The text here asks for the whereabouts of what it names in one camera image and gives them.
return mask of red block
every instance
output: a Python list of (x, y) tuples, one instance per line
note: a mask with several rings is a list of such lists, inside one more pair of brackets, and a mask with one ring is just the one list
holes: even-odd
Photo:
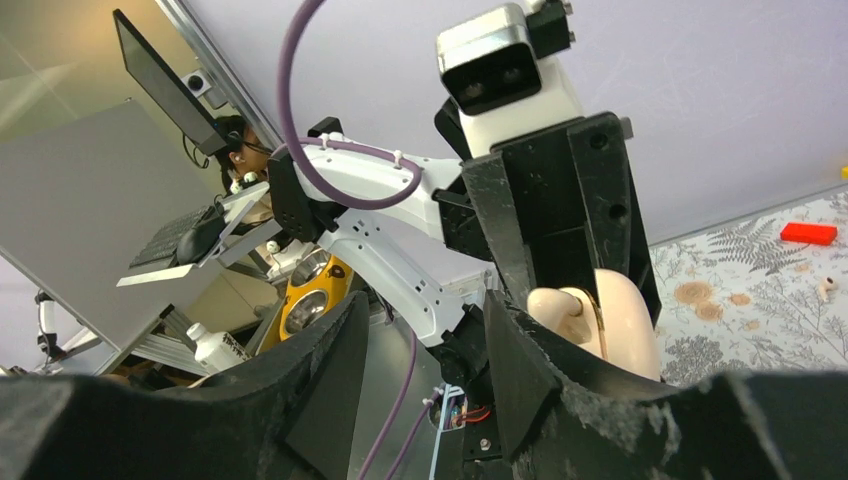
[(784, 242), (814, 243), (816, 245), (830, 245), (836, 240), (838, 233), (833, 225), (816, 225), (813, 223), (787, 223), (780, 232), (780, 239)]

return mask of cable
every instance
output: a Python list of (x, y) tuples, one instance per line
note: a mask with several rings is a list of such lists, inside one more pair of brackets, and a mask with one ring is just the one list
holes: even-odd
[(380, 305), (383, 306), (383, 310), (385, 310), (386, 312), (386, 325), (391, 325), (395, 322), (395, 314), (392, 311), (392, 306), (389, 304), (389, 301), (383, 298), (382, 295), (377, 293), (376, 290), (374, 291), (374, 295), (377, 296), (377, 301), (380, 302)]
[(483, 416), (482, 416), (482, 417), (480, 417), (480, 418), (466, 418), (466, 419), (465, 419), (465, 420), (463, 420), (463, 421), (464, 421), (465, 423), (480, 423), (480, 422), (482, 422), (483, 420), (485, 420), (485, 419), (489, 418), (489, 415), (491, 415), (491, 414), (492, 414), (492, 411), (491, 411), (491, 410), (489, 410), (488, 412), (486, 412), (486, 414), (485, 414), (485, 415), (483, 415)]
[(485, 410), (485, 409), (486, 409), (486, 407), (480, 407), (477, 410), (471, 410), (470, 412), (465, 412), (462, 415), (459, 415), (459, 418), (467, 418), (467, 417), (469, 417), (469, 416), (471, 416), (475, 413), (483, 413), (483, 410)]
[[(412, 171), (412, 180), (404, 189), (386, 198), (366, 200), (348, 195), (331, 185), (330, 182), (328, 182), (321, 176), (320, 173), (318, 173), (317, 170), (315, 170), (315, 167), (312, 166), (312, 163), (306, 156), (306, 152), (303, 151), (303, 147), (301, 146), (301, 143), (308, 143), (312, 145), (315, 143), (305, 141), (307, 139), (300, 139), (298, 141), (291, 107), (291, 77), (292, 66), (294, 65), (294, 54), (297, 51), (297, 45), (303, 36), (304, 30), (306, 30), (306, 26), (309, 24), (312, 16), (315, 15), (315, 12), (322, 3), (324, 3), (324, 0), (305, 0), (295, 13), (294, 18), (289, 25), (288, 31), (286, 32), (285, 39), (283, 40), (283, 48), (280, 52), (279, 77), (277, 78), (277, 108), (280, 115), (283, 140), (288, 145), (289, 154), (291, 154), (294, 161), (300, 167), (303, 175), (310, 183), (312, 183), (312, 185), (315, 186), (315, 188), (318, 189), (318, 191), (326, 195), (330, 198), (330, 200), (340, 203), (348, 208), (354, 208), (357, 210), (380, 210), (397, 205), (403, 200), (409, 198), (409, 196), (415, 192), (418, 185), (421, 183), (421, 168), (412, 161), (401, 157), (397, 162), (399, 165)], [(308, 140), (315, 140), (319, 144), (322, 144), (319, 139)], [(395, 158), (392, 154), (376, 148), (350, 144), (347, 142), (328, 142), (328, 146), (336, 148), (333, 143), (346, 145), (346, 150), (365, 153), (366, 155), (373, 155), (384, 160), (395, 162)]]
[(380, 430), (380, 433), (377, 434), (377, 438), (374, 440), (374, 445), (371, 446), (371, 451), (368, 452), (368, 456), (365, 457), (362, 469), (356, 477), (358, 480), (364, 479), (365, 474), (368, 473), (368, 469), (371, 468), (374, 458), (377, 457), (377, 451), (380, 450), (380, 447), (383, 445), (383, 441), (386, 439), (386, 435), (388, 435), (389, 429), (392, 428), (392, 424), (400, 411), (400, 405), (403, 403), (404, 397), (406, 397), (406, 391), (409, 390), (409, 382), (412, 380), (412, 372), (415, 371), (415, 357), (418, 353), (418, 337), (415, 336), (415, 330), (411, 328), (409, 329), (409, 340), (411, 345), (409, 354), (409, 369), (407, 369), (406, 378), (403, 380), (403, 385), (400, 387), (400, 392), (398, 392), (398, 397), (395, 399), (395, 404), (392, 405), (389, 416), (386, 417), (386, 421), (383, 423), (383, 428)]
[(193, 163), (195, 167), (197, 167), (201, 170), (205, 170), (205, 169), (209, 168), (209, 157), (206, 157), (203, 160), (203, 165), (201, 165), (200, 160), (197, 159), (197, 145), (194, 145), (194, 142), (192, 142), (192, 146), (193, 146), (194, 150), (192, 150), (191, 153), (188, 153), (188, 146), (185, 143), (187, 139), (188, 139), (188, 137), (184, 133), (183, 134), (183, 151), (185, 152), (186, 157), (188, 157), (189, 161), (191, 163)]
[(406, 436), (406, 440), (403, 442), (403, 446), (400, 448), (400, 452), (398, 452), (398, 456), (395, 457), (394, 463), (392, 463), (392, 467), (389, 468), (389, 473), (386, 474), (386, 480), (391, 480), (392, 476), (397, 472), (397, 469), (400, 467), (400, 462), (403, 461), (403, 457), (406, 456), (406, 452), (409, 450), (409, 446), (412, 445), (412, 439), (415, 438), (415, 434), (418, 432), (418, 427), (421, 426), (421, 421), (424, 420), (424, 417), (427, 416), (427, 412), (430, 411), (430, 406), (436, 402), (441, 396), (439, 393), (440, 390), (443, 391), (445, 388), (445, 384), (443, 383), (439, 388), (433, 389), (433, 395), (430, 396), (429, 402), (428, 400), (424, 401), (424, 408), (421, 409), (421, 413), (418, 414), (418, 418), (415, 420), (415, 424), (412, 426), (412, 430), (409, 431), (409, 434)]

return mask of computer monitor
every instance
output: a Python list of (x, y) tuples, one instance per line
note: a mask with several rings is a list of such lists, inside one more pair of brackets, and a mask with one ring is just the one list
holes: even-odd
[(112, 12), (127, 72), (171, 117), (204, 155), (227, 145), (215, 130), (215, 120), (168, 67), (123, 12)]

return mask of peach-colored object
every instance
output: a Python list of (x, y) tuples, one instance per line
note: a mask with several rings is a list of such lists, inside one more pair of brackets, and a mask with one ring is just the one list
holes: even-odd
[[(527, 299), (527, 313), (593, 355), (659, 381), (659, 349), (639, 289), (630, 279), (612, 270), (595, 270), (595, 282), (600, 296), (600, 321), (586, 292), (570, 287), (533, 290)], [(582, 309), (574, 315), (577, 303)]]
[(837, 288), (838, 288), (838, 285), (836, 284), (836, 282), (833, 281), (832, 278), (830, 278), (830, 277), (822, 278), (822, 281), (821, 281), (821, 283), (819, 283), (819, 288), (818, 288), (819, 296), (821, 297), (822, 301), (824, 303), (830, 303), (830, 295), (829, 295), (828, 292), (830, 292), (832, 290), (836, 290)]

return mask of yellow bowl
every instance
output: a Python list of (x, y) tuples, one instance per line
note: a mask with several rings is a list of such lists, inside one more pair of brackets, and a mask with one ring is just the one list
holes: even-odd
[(308, 327), (347, 295), (353, 270), (326, 250), (317, 249), (298, 263), (286, 287), (280, 311), (280, 340)]

